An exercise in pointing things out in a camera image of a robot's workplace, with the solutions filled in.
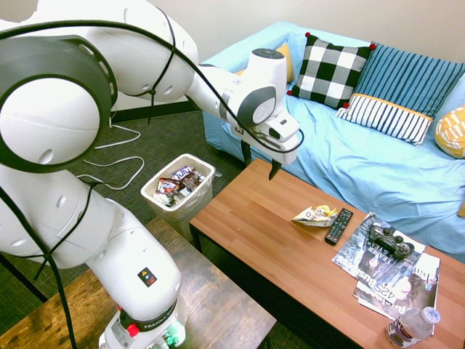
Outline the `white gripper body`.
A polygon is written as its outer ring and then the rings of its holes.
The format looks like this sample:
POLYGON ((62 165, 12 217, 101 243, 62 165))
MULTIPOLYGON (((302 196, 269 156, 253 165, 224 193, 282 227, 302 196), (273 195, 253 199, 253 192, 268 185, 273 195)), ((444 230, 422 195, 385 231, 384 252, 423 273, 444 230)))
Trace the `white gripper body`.
POLYGON ((279 141, 262 132, 255 132, 252 129, 243 129, 239 126, 232 126, 232 133, 244 140, 251 147, 268 155, 272 160, 279 161, 282 165, 292 164, 297 157, 297 149, 300 140, 297 135, 291 136, 287 141, 279 141))

